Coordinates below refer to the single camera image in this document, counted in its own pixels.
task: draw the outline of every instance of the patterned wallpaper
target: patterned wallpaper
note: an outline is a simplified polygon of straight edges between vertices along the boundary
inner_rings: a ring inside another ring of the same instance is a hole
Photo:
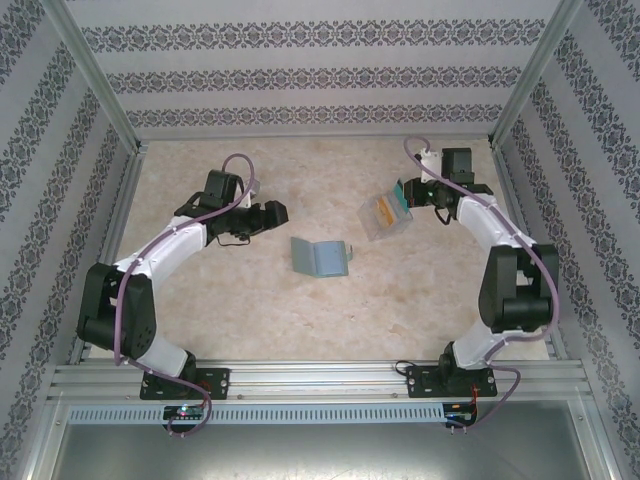
[[[585,2],[501,146],[529,230],[558,246],[563,339],[624,478],[640,477],[639,31],[632,2]]]
[[[68,3],[143,139],[485,134],[557,4]]]
[[[37,1],[0,1],[0,479],[66,361],[127,153]]]

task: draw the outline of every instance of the beige floor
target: beige floor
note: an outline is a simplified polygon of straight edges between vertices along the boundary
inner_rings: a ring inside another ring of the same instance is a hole
[[[486,140],[432,143],[471,147],[476,181],[504,204]],[[153,142],[120,257],[159,232],[233,152],[256,165],[257,201],[281,201],[290,221],[247,247],[214,243],[179,267],[156,299],[159,331],[170,341],[211,359],[436,359],[476,319],[486,255],[464,227],[417,209],[403,234],[370,243],[356,216],[367,197],[419,175],[401,138]],[[234,162],[230,171],[246,178],[246,166]],[[349,276],[294,273],[291,236],[351,243]],[[542,342],[501,356],[548,358]]]

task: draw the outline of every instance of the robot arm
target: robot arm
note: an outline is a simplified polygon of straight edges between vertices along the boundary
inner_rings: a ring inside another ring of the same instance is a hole
[[[156,245],[142,261],[138,256],[144,247],[114,265],[97,263],[91,267],[80,308],[78,336],[100,348],[113,349],[118,289],[124,273],[132,263],[138,262],[125,291],[122,355],[153,371],[192,379],[195,375],[195,357],[156,332],[154,296],[179,265],[220,234],[230,233],[241,241],[248,241],[251,236],[288,221],[287,209],[281,203],[269,201],[262,209],[260,204],[251,205],[249,200],[242,207],[218,217],[194,222],[179,230],[176,228],[229,205],[243,188],[242,180],[237,175],[212,170],[204,191],[194,194],[176,210],[167,227],[158,234],[173,230],[173,235]]]
[[[452,219],[457,220],[488,253],[478,297],[480,318],[462,337],[450,343],[440,356],[437,377],[440,386],[447,391],[448,385],[454,385],[465,377],[471,379],[469,382],[474,381],[472,371],[480,374],[481,370],[487,370],[487,356],[491,356],[497,344],[505,344],[507,339],[531,336],[536,329],[551,322],[550,288],[538,267],[516,242],[513,232],[532,247],[556,284],[558,253],[552,245],[537,244],[511,221],[508,221],[509,228],[497,219],[492,210],[500,209],[493,192],[486,185],[474,183],[470,149],[444,149],[441,156],[423,149],[416,159],[432,170],[436,170],[433,163],[441,161],[442,177],[461,185],[488,204],[483,205],[438,180],[430,179],[424,172],[422,177],[404,184],[404,196],[409,206],[433,206],[445,225]],[[446,219],[440,214],[442,210],[447,211]]]

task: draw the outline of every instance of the small plastic box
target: small plastic box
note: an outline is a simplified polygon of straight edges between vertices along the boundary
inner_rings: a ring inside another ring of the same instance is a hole
[[[367,200],[358,210],[358,217],[370,242],[404,231],[413,220],[404,199],[402,183],[386,193]]]

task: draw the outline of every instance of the gray folded card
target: gray folded card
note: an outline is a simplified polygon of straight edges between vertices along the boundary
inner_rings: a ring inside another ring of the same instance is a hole
[[[312,277],[341,277],[349,275],[348,263],[353,258],[353,247],[343,241],[311,243],[291,237],[293,271]]]

